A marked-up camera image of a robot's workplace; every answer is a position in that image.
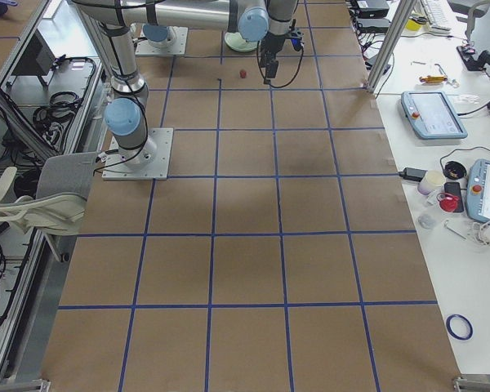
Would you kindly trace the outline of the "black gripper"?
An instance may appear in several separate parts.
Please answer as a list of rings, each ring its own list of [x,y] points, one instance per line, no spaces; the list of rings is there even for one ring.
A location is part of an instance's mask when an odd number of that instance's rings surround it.
[[[283,49],[286,41],[292,44],[294,51],[304,50],[303,33],[297,27],[290,27],[286,33],[275,35],[267,33],[261,40],[259,49],[259,66],[265,68],[264,84],[270,85],[271,80],[276,78],[278,71],[277,54]]]

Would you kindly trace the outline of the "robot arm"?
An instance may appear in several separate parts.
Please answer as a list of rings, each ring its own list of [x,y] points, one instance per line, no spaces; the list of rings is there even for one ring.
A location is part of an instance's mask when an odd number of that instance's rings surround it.
[[[156,28],[161,38],[170,27],[238,33],[256,44],[263,82],[270,85],[278,71],[277,54],[285,42],[303,52],[302,34],[295,26],[295,1],[77,1],[100,31],[99,45],[112,72],[114,100],[105,122],[118,144],[120,164],[130,170],[148,167],[158,146],[152,140],[145,104],[149,89],[136,63],[131,25]]]
[[[177,40],[176,28],[173,26],[144,24],[142,32],[152,47],[169,47]]]

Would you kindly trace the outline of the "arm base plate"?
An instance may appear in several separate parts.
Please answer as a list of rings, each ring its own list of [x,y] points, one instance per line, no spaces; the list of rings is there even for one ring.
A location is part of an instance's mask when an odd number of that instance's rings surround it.
[[[183,56],[187,37],[186,27],[144,24],[137,39],[136,55],[139,57]]]
[[[104,180],[166,180],[172,142],[172,128],[150,128],[145,146],[135,158],[130,159],[139,150],[120,149],[112,136],[109,148],[118,152],[107,157],[101,176]]]

